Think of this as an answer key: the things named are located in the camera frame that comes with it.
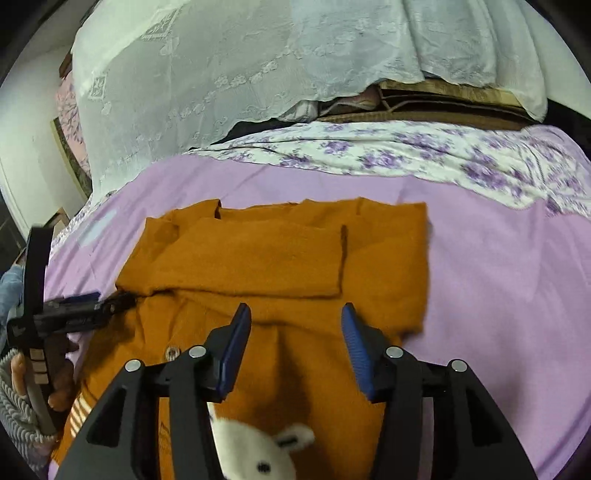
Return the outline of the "person's left hand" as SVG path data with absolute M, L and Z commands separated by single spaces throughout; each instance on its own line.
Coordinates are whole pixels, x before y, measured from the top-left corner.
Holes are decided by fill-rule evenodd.
M 76 395 L 76 382 L 74 381 L 74 366 L 67 355 L 78 350 L 79 345 L 69 340 L 65 354 L 58 362 L 58 365 L 50 372 L 52 393 L 48 397 L 47 404 L 56 412 L 64 412 L 73 405 Z M 26 372 L 26 358 L 22 352 L 18 351 L 10 361 L 10 375 L 13 390 L 22 398 L 27 396 Z

